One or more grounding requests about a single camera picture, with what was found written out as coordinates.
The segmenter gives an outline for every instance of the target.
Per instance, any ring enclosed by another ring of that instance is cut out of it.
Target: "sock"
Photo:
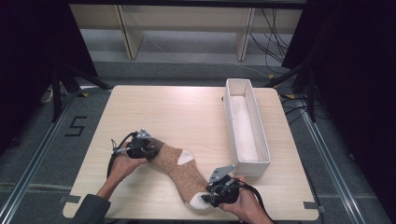
[[[149,147],[160,149],[151,163],[169,174],[183,203],[192,209],[210,207],[210,203],[201,198],[202,195],[209,194],[205,189],[208,182],[198,171],[193,154],[185,149],[170,147],[155,138],[149,141]]]

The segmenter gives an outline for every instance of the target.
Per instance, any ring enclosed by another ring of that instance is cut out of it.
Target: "wooden table top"
[[[194,154],[196,165],[208,179],[217,167],[231,165],[224,105],[224,87],[117,86],[88,148],[71,195],[79,203],[66,203],[64,215],[73,217],[86,194],[96,194],[106,181],[112,153],[111,139],[119,143],[128,133],[145,128],[172,147]],[[271,154],[261,177],[247,182],[261,194],[274,220],[315,220],[314,202],[290,127],[274,89],[254,88]],[[110,198],[108,218],[237,220],[210,208],[195,211],[180,199],[172,179],[151,164],[138,167]]]

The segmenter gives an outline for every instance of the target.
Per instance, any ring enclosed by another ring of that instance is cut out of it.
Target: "dark sleeve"
[[[87,194],[69,223],[103,223],[110,202],[93,194]]]

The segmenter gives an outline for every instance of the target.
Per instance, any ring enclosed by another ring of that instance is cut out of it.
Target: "rectangular box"
[[[271,159],[250,80],[227,79],[223,101],[234,174],[263,175]]]

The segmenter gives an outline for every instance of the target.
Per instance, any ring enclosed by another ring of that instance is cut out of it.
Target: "hand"
[[[234,178],[246,182],[244,176]],[[244,221],[250,224],[273,223],[262,210],[253,192],[248,189],[239,189],[239,197],[235,203],[221,203],[219,208],[236,215],[241,223]]]
[[[110,199],[119,183],[128,175],[130,175],[139,165],[147,163],[146,158],[131,159],[125,151],[121,152],[113,162],[110,176],[106,183],[99,189],[97,196],[104,199]]]

